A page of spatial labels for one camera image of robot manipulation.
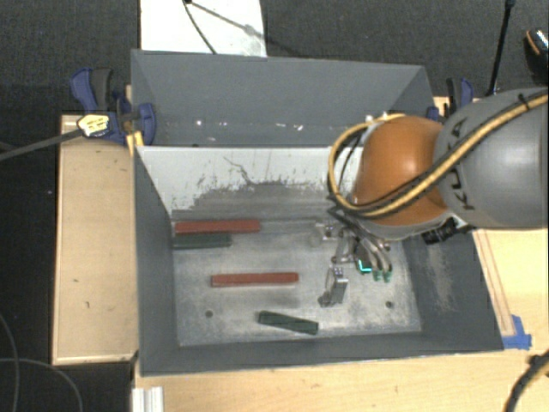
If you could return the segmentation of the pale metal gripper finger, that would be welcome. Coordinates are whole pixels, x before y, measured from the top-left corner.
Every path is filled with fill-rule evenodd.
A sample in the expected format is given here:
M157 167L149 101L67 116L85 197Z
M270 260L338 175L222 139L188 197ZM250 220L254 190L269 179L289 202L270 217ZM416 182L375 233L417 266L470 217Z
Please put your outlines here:
M325 279L323 293L318 297L320 307L329 307L335 304L335 286L337 277L334 268L329 268Z
M333 303L341 304L347 289L348 279L344 276L344 269L334 268Z

